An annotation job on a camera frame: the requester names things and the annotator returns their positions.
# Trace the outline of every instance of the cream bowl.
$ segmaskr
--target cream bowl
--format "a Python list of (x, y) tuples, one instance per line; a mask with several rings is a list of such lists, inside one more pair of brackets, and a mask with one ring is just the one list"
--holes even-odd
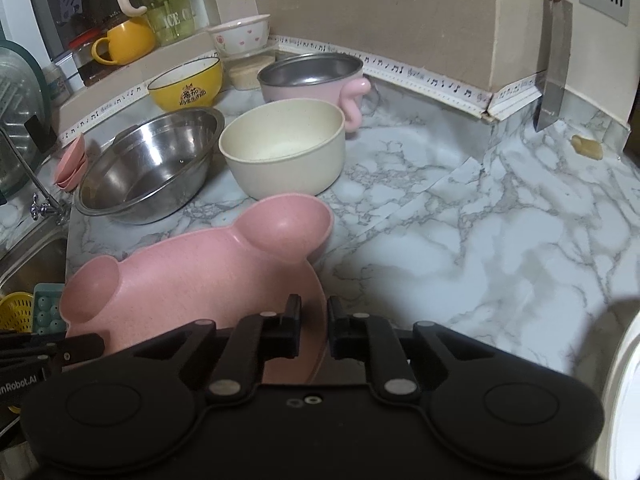
[(323, 192), (344, 165), (344, 114), (316, 99), (276, 101), (241, 115), (218, 141), (236, 182), (260, 200)]
[(236, 56), (263, 48), (269, 39), (270, 14), (260, 14), (208, 29), (221, 57)]

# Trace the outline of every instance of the jar with red lid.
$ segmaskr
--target jar with red lid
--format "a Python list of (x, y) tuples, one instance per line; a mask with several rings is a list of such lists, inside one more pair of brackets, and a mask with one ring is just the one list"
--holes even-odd
[[(94, 41), (102, 36), (104, 36), (104, 34), (99, 28), (90, 28), (69, 42), (69, 49), (71, 49), (73, 60), (85, 86), (91, 86), (118, 68), (117, 66), (98, 63), (92, 57), (91, 47)], [(111, 59), (109, 57), (108, 44), (103, 43), (101, 47), (102, 48), (98, 48), (100, 56)]]

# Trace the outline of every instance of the red lid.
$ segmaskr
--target red lid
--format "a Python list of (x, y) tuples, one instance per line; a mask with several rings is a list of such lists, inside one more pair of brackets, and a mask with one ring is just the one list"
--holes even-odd
[(80, 34), (77, 38), (73, 38), (69, 41), (69, 48), (73, 50), (101, 35), (102, 31), (99, 28), (90, 28), (88, 31)]

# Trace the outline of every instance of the yellow mug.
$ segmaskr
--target yellow mug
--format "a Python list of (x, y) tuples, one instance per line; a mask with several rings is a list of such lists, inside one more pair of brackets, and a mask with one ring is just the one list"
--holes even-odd
[[(105, 41), (108, 42), (112, 60), (104, 59), (98, 54), (97, 47)], [(91, 55), (103, 65), (126, 65), (146, 56), (155, 47), (156, 35), (146, 18), (138, 16), (110, 28), (106, 38), (100, 38), (92, 45)]]

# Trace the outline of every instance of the faucet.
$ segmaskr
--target faucet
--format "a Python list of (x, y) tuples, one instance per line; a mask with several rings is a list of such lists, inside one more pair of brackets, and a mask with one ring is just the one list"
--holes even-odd
[(15, 147), (14, 142), (9, 137), (8, 133), (4, 130), (4, 128), (0, 128), (0, 133), (6, 140), (7, 144), (11, 148), (14, 155), (22, 164), (24, 171), (27, 173), (27, 176), (31, 179), (31, 181), (36, 185), (36, 187), (40, 190), (42, 195), (44, 196), (44, 202), (42, 204), (38, 203), (38, 194), (33, 194), (33, 203), (29, 208), (29, 212), (31, 213), (31, 218), (37, 220), (39, 217), (46, 218), (48, 216), (52, 216), (53, 214), (57, 215), (56, 223), (58, 225), (66, 223), (69, 219), (69, 214), (71, 212), (71, 206), (60, 200), (57, 201), (53, 198), (50, 193), (47, 191), (47, 188), (44, 187), (44, 184), (41, 183), (40, 179), (33, 173), (33, 170), (29, 167), (26, 161), (22, 158), (22, 154), (18, 151), (18, 148)]

